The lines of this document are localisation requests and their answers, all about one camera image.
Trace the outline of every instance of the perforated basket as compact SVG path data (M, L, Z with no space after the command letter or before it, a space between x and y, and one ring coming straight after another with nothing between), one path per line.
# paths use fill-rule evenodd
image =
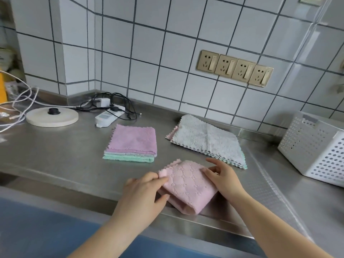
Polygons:
M344 187L344 123L297 112L278 149L303 175Z

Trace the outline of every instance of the countertop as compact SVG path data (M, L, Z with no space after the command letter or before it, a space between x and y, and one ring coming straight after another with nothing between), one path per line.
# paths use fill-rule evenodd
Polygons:
M180 119L180 113L138 104L142 116L136 121L117 120L96 128L99 113L80 112L79 121L60 128L41 128L23 123L3 133L0 171L30 178L104 199L118 200L123 183L148 171L157 172L176 159L210 166L205 156L170 143L165 136ZM112 128L122 125L152 126L158 153L153 163L103 160ZM245 130L216 123L230 131ZM341 257L344 239L344 188L302 176L276 145L239 138L247 170L235 168L244 188L290 225L313 239L334 257ZM235 210L217 195L198 216L186 216L167 206L153 227L196 239L263 255Z

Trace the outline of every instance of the purple cloth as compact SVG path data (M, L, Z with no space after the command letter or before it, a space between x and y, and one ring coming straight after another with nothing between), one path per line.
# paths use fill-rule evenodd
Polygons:
M106 151L156 155L155 129L117 124Z

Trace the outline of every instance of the folded towel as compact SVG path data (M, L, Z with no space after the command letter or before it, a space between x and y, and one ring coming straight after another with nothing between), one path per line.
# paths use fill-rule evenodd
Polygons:
M204 166L195 162L177 159L159 171L159 177L169 180L158 190L159 194L170 194L169 202L186 215L197 215L217 193L213 182L200 171Z
M166 136L172 143L247 169L237 137L225 130L184 115L179 125Z
M126 156L126 155L115 155L115 154L104 154L103 159L133 161L133 162L147 162L147 163L152 163L154 161L153 156Z
M106 150L118 153L156 155L157 139L155 129L117 124Z
M156 157L157 155L151 154L137 154L137 153L121 153L121 152L114 152L113 149L107 149L104 151L105 154L114 154L114 155L124 155L124 156L149 156L149 157Z

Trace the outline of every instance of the orange object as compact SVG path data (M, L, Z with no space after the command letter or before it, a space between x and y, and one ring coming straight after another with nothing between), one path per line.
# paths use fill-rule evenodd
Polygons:
M7 94L6 94L5 82L3 80L3 73L0 73L0 103L4 103L4 102L7 102Z

